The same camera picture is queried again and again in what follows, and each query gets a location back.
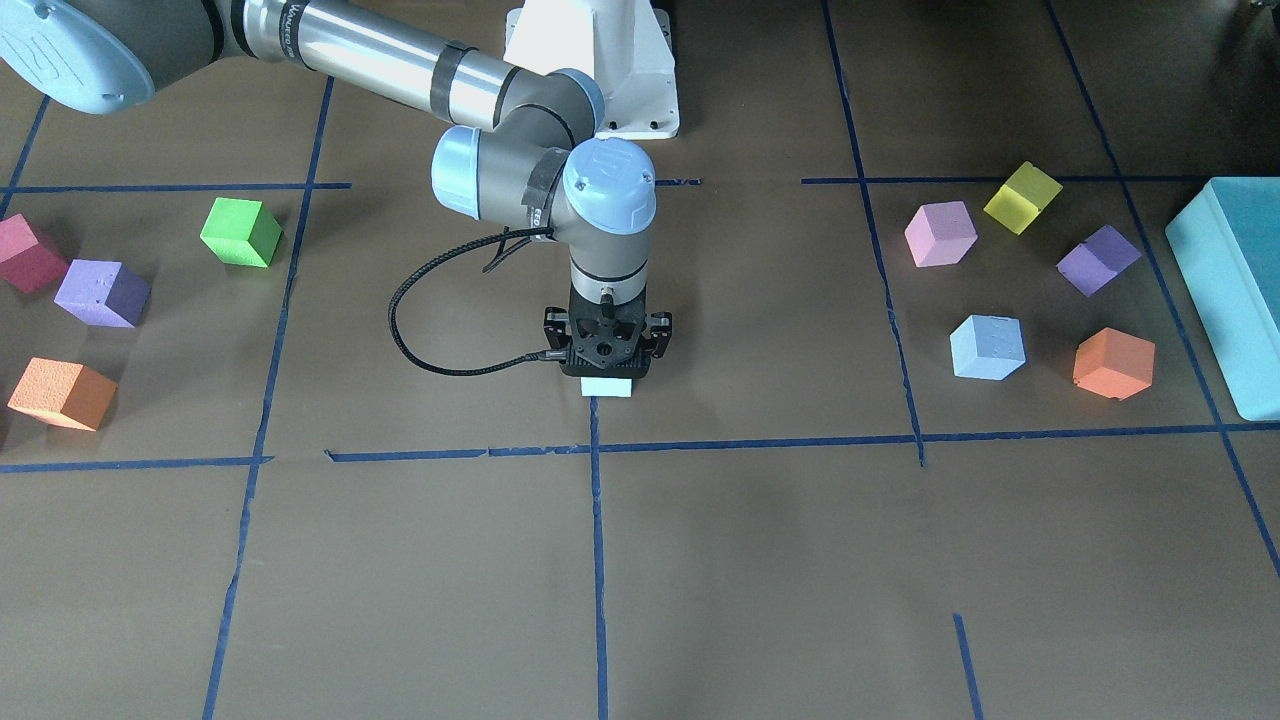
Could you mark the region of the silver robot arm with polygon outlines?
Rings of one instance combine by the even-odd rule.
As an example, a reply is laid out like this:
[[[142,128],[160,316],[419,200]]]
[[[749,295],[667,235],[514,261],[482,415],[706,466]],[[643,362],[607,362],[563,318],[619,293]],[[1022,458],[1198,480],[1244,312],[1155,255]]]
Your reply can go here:
[[[605,96],[584,70],[532,70],[349,1],[5,1],[3,60],[54,102],[109,115],[230,58],[285,64],[430,117],[434,199],[495,232],[424,263],[392,293],[399,354],[438,375],[553,363],[581,380],[639,380],[675,333],[646,306],[657,173],[611,137]],[[543,315],[547,346],[449,368],[401,334],[401,304],[428,274],[480,249],[489,268],[532,243],[567,251],[570,295]]]

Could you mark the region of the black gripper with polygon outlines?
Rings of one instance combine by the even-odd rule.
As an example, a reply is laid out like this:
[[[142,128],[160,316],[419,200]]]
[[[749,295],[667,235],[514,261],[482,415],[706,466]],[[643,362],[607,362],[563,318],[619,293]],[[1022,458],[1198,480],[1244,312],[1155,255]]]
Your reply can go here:
[[[652,359],[663,357],[673,334],[671,313],[646,313],[646,291],[626,304],[600,305],[576,290],[568,311],[545,307],[547,356],[567,356],[561,370],[570,377],[640,379]]]

